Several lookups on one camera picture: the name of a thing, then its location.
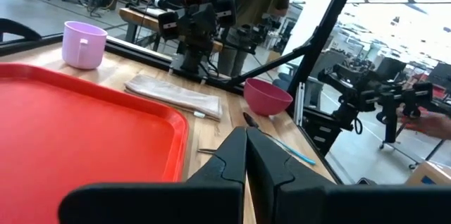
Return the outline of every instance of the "folded cloth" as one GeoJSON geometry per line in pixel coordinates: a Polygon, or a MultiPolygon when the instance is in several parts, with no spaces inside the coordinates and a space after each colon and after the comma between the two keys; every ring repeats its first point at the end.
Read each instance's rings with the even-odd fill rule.
{"type": "Polygon", "coordinates": [[[126,92],[157,99],[186,111],[198,111],[208,118],[220,120],[223,114],[221,98],[200,94],[147,75],[136,75],[125,83],[126,92]]]}

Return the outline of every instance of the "black metal frame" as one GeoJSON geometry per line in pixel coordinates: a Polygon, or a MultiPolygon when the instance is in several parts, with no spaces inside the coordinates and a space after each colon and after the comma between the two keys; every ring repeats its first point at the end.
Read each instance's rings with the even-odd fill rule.
{"type": "MultiPolygon", "coordinates": [[[[258,76],[270,69],[273,69],[277,66],[280,66],[284,63],[287,63],[288,61],[291,61],[295,58],[298,58],[302,55],[306,55],[303,61],[301,62],[299,69],[296,71],[296,73],[293,76],[293,80],[290,83],[290,86],[288,88],[288,92],[295,97],[297,87],[299,86],[300,82],[306,82],[312,68],[314,67],[314,64],[316,60],[319,57],[319,54],[321,53],[321,50],[326,43],[326,40],[328,39],[333,26],[336,23],[336,20],[338,16],[341,13],[342,8],[346,4],[347,0],[332,0],[329,4],[329,7],[321,20],[319,26],[314,31],[314,34],[312,37],[301,47],[294,49],[292,53],[282,56],[275,61],[268,63],[266,65],[263,65],[261,67],[258,67],[254,70],[249,71],[248,73],[245,73],[244,75],[241,75],[239,77],[226,80],[226,79],[218,79],[214,77],[205,78],[205,83],[208,85],[211,85],[212,87],[217,87],[219,89],[223,89],[228,92],[232,92],[234,94],[242,94],[243,93],[243,86],[242,83],[250,77],[258,76]]],[[[13,53],[17,53],[20,51],[25,51],[28,49],[34,49],[40,46],[50,45],[57,42],[61,42],[62,40],[62,34],[59,35],[52,35],[43,38],[41,41],[24,41],[24,42],[13,42],[8,43],[6,45],[0,44],[0,56],[5,56],[13,53]]],[[[152,56],[149,53],[146,53],[144,51],[136,50],[133,48],[130,48],[128,45],[121,44],[118,42],[108,41],[106,44],[105,50],[107,52],[111,52],[114,54],[117,54],[119,56],[122,56],[124,58],[129,58],[134,61],[138,61],[140,63],[147,64],[149,66],[156,67],[158,69],[162,70],[170,70],[171,69],[171,61],[166,60],[164,58],[158,57],[158,56],[152,56]]],[[[186,77],[190,80],[199,80],[198,77],[195,77],[193,75],[184,73],[184,72],[178,72],[174,71],[175,74],[186,77]]],[[[294,105],[292,105],[287,112],[292,115],[294,111],[294,105]]],[[[324,166],[327,168],[329,173],[333,176],[335,181],[337,183],[341,183],[340,178],[334,173],[334,171],[329,167],[327,161],[324,157],[319,153],[318,149],[315,147],[314,143],[308,136],[308,134],[304,131],[303,128],[299,128],[301,133],[305,136],[308,143],[311,145],[312,149],[316,152],[316,154],[321,159],[321,162],[323,162],[324,166]]]]}

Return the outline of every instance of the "pink bowl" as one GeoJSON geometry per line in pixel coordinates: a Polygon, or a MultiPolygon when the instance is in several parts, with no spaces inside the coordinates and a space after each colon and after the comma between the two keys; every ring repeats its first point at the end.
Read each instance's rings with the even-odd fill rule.
{"type": "Polygon", "coordinates": [[[246,80],[244,96],[251,111],[261,116],[279,114],[293,101],[284,90],[257,79],[246,80]]]}

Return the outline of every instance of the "mug handle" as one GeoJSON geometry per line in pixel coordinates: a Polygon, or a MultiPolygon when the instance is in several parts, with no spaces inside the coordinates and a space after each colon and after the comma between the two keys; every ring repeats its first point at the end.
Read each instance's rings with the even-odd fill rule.
{"type": "Polygon", "coordinates": [[[83,47],[87,46],[87,40],[86,39],[80,39],[80,45],[78,47],[78,53],[77,53],[77,65],[80,64],[80,52],[82,51],[83,47]]]}

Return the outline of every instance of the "workbench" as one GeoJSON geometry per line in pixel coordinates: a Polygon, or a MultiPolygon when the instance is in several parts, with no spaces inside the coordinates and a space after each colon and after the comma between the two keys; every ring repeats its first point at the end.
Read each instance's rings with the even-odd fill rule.
{"type": "MultiPolygon", "coordinates": [[[[134,44],[137,34],[138,27],[142,24],[142,27],[147,28],[149,30],[155,31],[155,35],[153,36],[152,46],[153,51],[157,51],[160,43],[160,35],[159,35],[159,26],[158,19],[155,17],[151,17],[150,15],[144,15],[143,13],[139,13],[129,8],[121,8],[119,10],[119,16],[128,23],[127,33],[125,34],[125,40],[129,43],[134,44]]],[[[215,41],[213,44],[213,51],[221,51],[223,48],[222,43],[215,41]]]]}
{"type": "MultiPolygon", "coordinates": [[[[40,41],[42,45],[34,44],[31,49],[21,51],[0,57],[0,62],[26,63],[35,66],[41,66],[50,70],[55,70],[67,75],[72,75],[83,80],[96,83],[101,86],[110,87],[122,92],[124,90],[124,82],[131,80],[137,74],[145,74],[164,80],[186,89],[191,89],[203,94],[216,95],[221,98],[223,105],[223,115],[220,122],[206,118],[198,118],[193,113],[180,111],[188,120],[189,136],[187,140],[187,148],[185,153],[185,162],[183,168],[183,180],[188,179],[193,173],[199,170],[210,158],[208,154],[198,153],[199,148],[216,149],[221,142],[232,132],[237,126],[246,126],[242,113],[247,112],[256,119],[260,128],[275,138],[283,141],[298,150],[300,153],[315,160],[316,165],[310,166],[303,163],[318,174],[324,176],[330,181],[334,180],[335,175],[328,167],[322,156],[317,154],[309,139],[292,121],[291,117],[286,113],[280,113],[273,118],[265,118],[252,113],[242,96],[232,94],[222,89],[218,89],[208,85],[201,85],[197,82],[186,80],[173,74],[168,74],[164,70],[147,66],[137,61],[124,58],[110,52],[104,53],[104,60],[96,70],[78,70],[64,63],[61,58],[61,40],[57,41],[40,41]]],[[[155,51],[149,51],[142,47],[128,44],[119,39],[108,37],[108,42],[115,42],[127,46],[129,52],[133,50],[147,52],[146,56],[158,57],[161,60],[171,60],[170,56],[158,54],[155,51]]],[[[199,217],[202,217],[202,210],[199,210],[199,217]]],[[[245,221],[244,223],[255,223],[254,209],[252,206],[252,198],[250,197],[249,185],[245,193],[245,221]]]]}

